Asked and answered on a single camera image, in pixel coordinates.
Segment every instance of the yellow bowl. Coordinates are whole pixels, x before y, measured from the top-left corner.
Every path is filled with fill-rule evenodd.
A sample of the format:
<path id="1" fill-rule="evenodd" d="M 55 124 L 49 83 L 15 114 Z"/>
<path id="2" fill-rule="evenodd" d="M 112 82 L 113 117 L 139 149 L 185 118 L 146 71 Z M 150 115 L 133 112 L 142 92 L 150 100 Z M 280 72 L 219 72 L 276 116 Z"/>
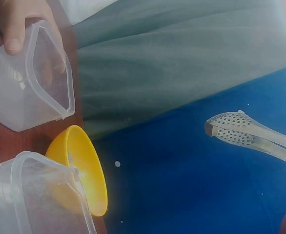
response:
<path id="1" fill-rule="evenodd" d="M 90 213 L 103 216 L 108 205 L 106 182 L 98 155 L 85 131 L 77 125 L 70 126 L 53 140 L 46 156 L 79 170 Z M 54 193 L 54 196 L 63 203 L 61 194 Z"/>

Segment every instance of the wooden table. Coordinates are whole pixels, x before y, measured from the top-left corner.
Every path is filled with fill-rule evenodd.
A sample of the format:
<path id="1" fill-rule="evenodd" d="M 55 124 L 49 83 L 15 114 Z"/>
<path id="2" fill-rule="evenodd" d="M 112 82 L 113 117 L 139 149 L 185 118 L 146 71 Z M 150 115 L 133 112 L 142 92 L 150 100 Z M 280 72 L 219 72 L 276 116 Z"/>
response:
<path id="1" fill-rule="evenodd" d="M 21 133 L 13 132 L 0 124 L 0 163 L 14 158 L 22 151 L 33 151 L 45 154 L 52 139 L 68 126 L 76 124 L 82 126 L 82 110 L 79 94 L 77 48 L 74 34 L 68 19 L 57 0 L 50 0 L 49 4 L 54 13 L 54 18 L 59 26 L 63 37 L 65 51 L 69 57 L 74 79 L 76 113 L 60 121 L 53 121 Z M 93 218 L 98 234 L 105 234 L 103 218 Z"/>

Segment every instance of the clear plastic container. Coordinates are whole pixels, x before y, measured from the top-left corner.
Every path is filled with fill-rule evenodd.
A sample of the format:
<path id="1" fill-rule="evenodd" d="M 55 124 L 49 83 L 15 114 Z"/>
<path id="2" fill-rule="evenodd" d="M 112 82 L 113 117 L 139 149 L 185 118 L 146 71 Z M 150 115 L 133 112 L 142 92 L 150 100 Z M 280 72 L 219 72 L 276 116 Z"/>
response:
<path id="1" fill-rule="evenodd" d="M 26 29 L 23 50 L 0 47 L 0 123 L 20 132 L 75 112 L 70 63 L 61 42 L 41 20 Z"/>
<path id="2" fill-rule="evenodd" d="M 96 234 L 75 170 L 32 152 L 0 164 L 0 234 Z"/>

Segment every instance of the gray fabric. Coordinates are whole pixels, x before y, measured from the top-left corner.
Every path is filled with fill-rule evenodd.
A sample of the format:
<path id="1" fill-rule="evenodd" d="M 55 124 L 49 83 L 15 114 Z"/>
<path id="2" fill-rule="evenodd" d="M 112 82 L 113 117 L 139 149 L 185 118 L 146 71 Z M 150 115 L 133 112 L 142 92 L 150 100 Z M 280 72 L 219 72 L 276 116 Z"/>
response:
<path id="1" fill-rule="evenodd" d="M 119 0 L 74 31 L 92 137 L 286 67 L 273 0 Z"/>

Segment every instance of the blue surface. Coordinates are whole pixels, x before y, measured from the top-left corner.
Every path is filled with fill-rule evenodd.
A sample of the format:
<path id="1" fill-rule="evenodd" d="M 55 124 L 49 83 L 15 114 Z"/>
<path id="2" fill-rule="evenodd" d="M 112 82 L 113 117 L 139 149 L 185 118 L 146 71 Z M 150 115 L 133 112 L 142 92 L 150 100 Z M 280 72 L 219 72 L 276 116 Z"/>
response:
<path id="1" fill-rule="evenodd" d="M 286 134 L 286 69 L 94 142 L 108 233 L 278 233 L 286 163 L 204 132 L 206 119 L 239 109 Z"/>

